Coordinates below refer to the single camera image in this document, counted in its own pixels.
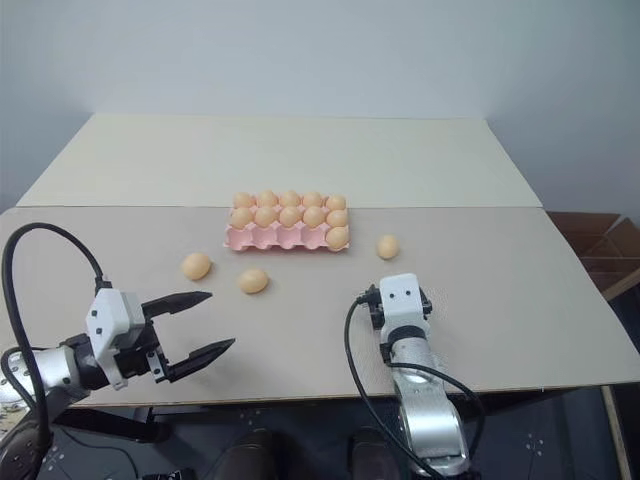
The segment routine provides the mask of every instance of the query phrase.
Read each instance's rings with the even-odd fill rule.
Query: brown egg
[[[235,208],[253,207],[255,204],[255,199],[247,192],[238,192],[233,196],[233,206]]]
[[[311,228],[316,228],[324,222],[324,211],[320,207],[309,207],[304,211],[302,221]]]
[[[327,215],[327,223],[332,227],[344,227],[348,220],[346,210],[334,210]]]
[[[204,253],[192,253],[182,261],[180,269],[189,280],[200,280],[211,270],[211,260]]]
[[[253,221],[256,222],[256,225],[262,228],[267,228],[278,218],[278,214],[271,207],[260,207],[256,210],[256,214],[253,217]]]
[[[327,232],[324,237],[330,250],[340,250],[349,243],[349,229],[347,227],[335,227]]]
[[[288,192],[284,192],[280,195],[280,205],[283,207],[297,207],[300,205],[300,195],[298,195],[293,190],[289,190]]]
[[[238,230],[242,230],[244,227],[253,222],[253,213],[247,207],[236,208],[231,213],[231,220],[229,224],[233,228],[237,228]]]
[[[278,204],[278,196],[271,190],[260,192],[256,197],[256,205],[259,207],[275,207]]]
[[[318,192],[305,193],[302,197],[302,204],[305,207],[321,207],[323,202],[324,199]]]
[[[269,284],[269,276],[264,270],[252,268],[238,277],[237,284],[244,293],[258,293]]]
[[[331,195],[327,198],[325,206],[329,210],[344,210],[347,208],[347,200],[342,195]]]
[[[398,254],[398,239],[394,235],[383,235],[378,240],[376,247],[378,256],[383,260],[390,260]]]
[[[284,207],[280,212],[280,223],[287,228],[293,227],[302,218],[302,212],[297,207]]]

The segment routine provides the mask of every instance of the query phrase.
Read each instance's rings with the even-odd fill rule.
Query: floor
[[[632,291],[613,304],[637,346],[640,346],[639,299],[638,292]],[[637,385],[620,387],[616,393],[623,395],[628,391],[640,393]],[[631,448],[638,448],[640,437],[635,398],[620,397],[620,407],[626,415],[624,433]],[[381,399],[376,404],[383,418],[394,421],[394,401]],[[111,412],[129,417],[135,415],[130,409],[112,409]],[[78,432],[72,434],[87,444],[126,450],[140,474],[192,467],[199,479],[207,480],[213,478],[221,453],[236,438],[254,428],[265,427],[291,439],[296,446],[291,449],[292,462],[308,465],[318,479],[341,480],[349,478],[349,436],[359,427],[371,425],[368,412],[357,400],[272,404],[264,408],[227,406],[208,408],[206,412],[205,423],[195,421],[191,415],[171,420],[173,435],[158,445],[140,445]],[[473,427],[467,425],[468,434]],[[575,390],[489,417],[474,468],[484,479],[619,478],[600,389]],[[57,431],[55,446],[38,478],[131,480],[135,475],[121,451],[80,446]]]

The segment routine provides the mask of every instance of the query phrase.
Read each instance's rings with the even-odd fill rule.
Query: beige board
[[[482,119],[94,115],[19,206],[230,206],[239,190],[350,207],[540,206]]]
[[[77,234],[114,285],[141,301],[209,290],[190,311],[156,326],[174,362],[207,342],[235,337],[227,353],[178,383],[134,378],[85,404],[169,404],[351,396],[343,350],[344,316],[381,277],[415,272],[434,312],[433,350],[447,372],[480,391],[640,380],[640,356],[546,214],[536,208],[353,209],[351,247],[327,251],[246,251],[222,247],[223,208],[17,208],[0,217],[0,243],[18,226],[48,221]],[[376,239],[397,235],[385,262]],[[183,257],[207,253],[215,269],[191,282]],[[245,269],[271,277],[248,296]],[[84,259],[49,232],[32,232],[15,257],[17,296],[33,345],[51,346],[85,330],[93,275]],[[13,344],[4,305],[0,348]],[[353,349],[367,390],[392,393],[378,335],[357,310]]]

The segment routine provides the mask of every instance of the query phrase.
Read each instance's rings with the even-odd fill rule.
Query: egg carton
[[[283,207],[276,205],[273,208],[279,215]],[[306,210],[302,205],[297,208],[303,213]],[[256,206],[250,207],[251,212],[254,214],[257,209],[258,207]],[[233,210],[232,208],[229,211],[229,216],[231,216]],[[322,207],[322,211],[326,217],[330,210],[327,207]],[[291,250],[295,247],[304,247],[307,250],[316,250],[318,248],[329,249],[325,236],[331,228],[333,227],[326,222],[311,228],[302,220],[289,228],[283,226],[277,220],[264,228],[253,222],[241,230],[227,225],[225,229],[226,240],[224,246],[238,252],[242,252],[249,247],[255,247],[259,250],[269,250],[271,247],[280,247],[284,250]],[[349,248],[349,242],[342,248],[335,250],[330,249],[330,251],[338,252],[345,248]]]

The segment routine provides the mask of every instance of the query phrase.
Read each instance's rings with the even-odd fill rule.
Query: wall
[[[0,1],[4,206],[92,111],[472,116],[547,208],[640,221],[636,0]]]

